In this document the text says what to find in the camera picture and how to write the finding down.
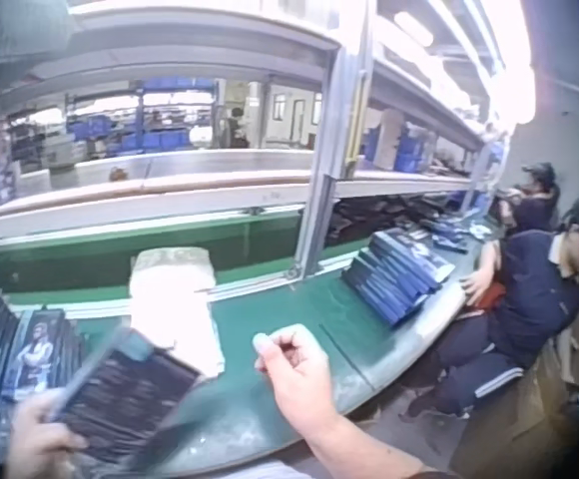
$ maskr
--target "white stripe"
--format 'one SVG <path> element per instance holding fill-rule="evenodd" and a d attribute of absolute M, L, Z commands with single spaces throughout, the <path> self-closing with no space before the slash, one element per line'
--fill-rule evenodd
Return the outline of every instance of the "white stripe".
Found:
<path fill-rule="evenodd" d="M 523 371 L 520 367 L 514 367 L 512 369 L 509 369 L 509 370 L 503 372 L 502 374 L 499 374 L 498 376 L 496 376 L 495 378 L 493 378 L 489 382 L 483 384 L 478 389 L 476 389 L 475 395 L 476 395 L 476 397 L 485 396 L 485 395 L 489 394 L 490 392 L 503 386 L 504 384 L 506 384 L 510 380 L 515 379 L 516 377 L 522 376 L 522 374 L 523 374 Z"/>
<path fill-rule="evenodd" d="M 478 389 L 476 389 L 476 393 L 484 395 L 489 391 L 499 387 L 500 384 L 504 384 L 505 382 L 507 382 L 509 377 L 515 377 L 516 374 L 518 373 L 522 373 L 522 369 L 520 369 L 519 367 L 508 369 L 505 372 L 491 379 L 489 382 L 482 384 Z"/>

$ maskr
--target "stack of cards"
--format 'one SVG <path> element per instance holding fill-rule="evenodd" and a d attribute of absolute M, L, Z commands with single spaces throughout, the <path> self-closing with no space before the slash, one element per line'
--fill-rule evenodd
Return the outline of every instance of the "stack of cards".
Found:
<path fill-rule="evenodd" d="M 0 462 L 15 402 L 67 384 L 81 365 L 81 346 L 61 309 L 41 309 L 20 319 L 0 289 Z"/>
<path fill-rule="evenodd" d="M 206 378 L 225 369 L 209 304 L 215 285 L 210 255 L 199 247 L 143 251 L 130 279 L 132 327 Z"/>
<path fill-rule="evenodd" d="M 455 266 L 400 230 L 372 236 L 343 280 L 389 325 L 410 316 L 439 289 Z"/>

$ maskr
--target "person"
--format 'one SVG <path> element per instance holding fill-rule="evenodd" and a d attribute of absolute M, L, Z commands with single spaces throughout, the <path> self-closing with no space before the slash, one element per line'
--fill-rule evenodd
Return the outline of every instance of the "person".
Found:
<path fill-rule="evenodd" d="M 17 406 L 12 419 L 5 479 L 68 479 L 73 476 L 70 455 L 85 449 L 87 441 L 65 424 L 43 420 L 62 392 L 52 389 L 35 394 Z"/>
<path fill-rule="evenodd" d="M 50 358 L 54 345 L 48 339 L 48 324 L 39 322 L 32 329 L 32 340 L 23 346 L 17 354 L 19 374 L 16 398 L 25 396 L 31 391 L 42 392 L 48 387 Z"/>
<path fill-rule="evenodd" d="M 255 368 L 269 378 L 281 414 L 335 479 L 453 477 L 372 438 L 336 412 L 327 355 L 305 326 L 257 334 L 253 344 Z M 63 478 L 70 471 L 68 452 L 86 447 L 86 440 L 64 425 L 41 422 L 57 399 L 55 391 L 32 396 L 15 414 L 7 479 Z M 265 474 L 253 468 L 238 477 L 306 477 L 288 468 L 263 467 Z"/>
<path fill-rule="evenodd" d="M 500 202 L 500 216 L 508 226 L 507 234 L 512 236 L 529 230 L 551 232 L 560 199 L 553 166 L 539 163 L 524 167 L 523 171 L 530 175 L 531 182 L 511 189 L 509 200 Z"/>
<path fill-rule="evenodd" d="M 246 134 L 246 128 L 243 121 L 244 111 L 242 108 L 232 108 L 232 116 L 228 118 L 230 128 L 230 146 L 229 148 L 249 148 L 250 142 Z"/>
<path fill-rule="evenodd" d="M 487 243 L 479 269 L 462 285 L 475 304 L 494 275 L 506 292 L 489 312 L 455 322 L 405 385 L 433 388 L 405 415 L 463 415 L 476 401 L 531 367 L 545 343 L 579 312 L 579 199 L 557 234 L 520 233 Z M 444 377 L 438 382 L 441 374 Z"/>

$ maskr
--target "metal shelf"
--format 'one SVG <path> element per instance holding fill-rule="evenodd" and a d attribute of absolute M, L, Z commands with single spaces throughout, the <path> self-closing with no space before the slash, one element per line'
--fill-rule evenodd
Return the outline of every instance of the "metal shelf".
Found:
<path fill-rule="evenodd" d="M 254 14 L 155 7 L 94 12 L 76 18 L 67 50 L 28 65 L 0 68 L 0 109 L 39 97 L 114 81 L 167 75 L 263 80 L 319 86 L 339 43 L 325 30 Z M 38 81 L 22 82 L 23 78 Z"/>
<path fill-rule="evenodd" d="M 468 151 L 484 145 L 482 139 L 453 111 L 435 99 L 427 87 L 374 52 L 371 102 L 396 108 L 415 118 L 441 137 Z"/>
<path fill-rule="evenodd" d="M 95 12 L 78 18 L 68 50 L 26 72 L 40 81 L 19 83 L 0 95 L 0 108 L 8 111 L 41 96 L 89 85 L 175 73 L 248 81 L 273 76 L 275 83 L 320 90 L 328 58 L 339 47 L 332 32 L 290 17 L 279 21 L 181 7 Z M 389 63 L 382 49 L 374 49 L 373 57 L 373 106 L 403 110 L 466 150 L 482 147 L 460 117 Z"/>
<path fill-rule="evenodd" d="M 24 175 L 28 197 L 0 207 L 0 239 L 65 229 L 304 204 L 313 152 L 217 150 L 142 155 L 84 163 L 77 188 L 52 191 L 48 172 Z M 109 183 L 112 168 L 129 180 Z M 356 172 L 338 198 L 467 190 L 469 180 L 397 172 Z"/>

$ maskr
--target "hand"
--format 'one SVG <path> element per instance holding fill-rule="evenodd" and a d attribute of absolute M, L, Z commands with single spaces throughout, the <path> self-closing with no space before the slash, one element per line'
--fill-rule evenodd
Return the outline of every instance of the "hand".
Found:
<path fill-rule="evenodd" d="M 259 354 L 255 368 L 270 377 L 289 424 L 307 440 L 332 428 L 340 416 L 331 394 L 329 363 L 311 332 L 296 324 L 270 336 L 257 334 L 253 343 Z"/>
<path fill-rule="evenodd" d="M 86 440 L 65 424 L 44 423 L 43 417 L 59 399 L 54 389 L 31 396 L 14 413 L 6 479 L 69 478 L 70 453 L 85 449 Z"/>
<path fill-rule="evenodd" d="M 485 294 L 493 281 L 493 270 L 486 267 L 473 272 L 468 277 L 460 280 L 460 285 L 467 294 L 467 305 L 473 306 Z"/>

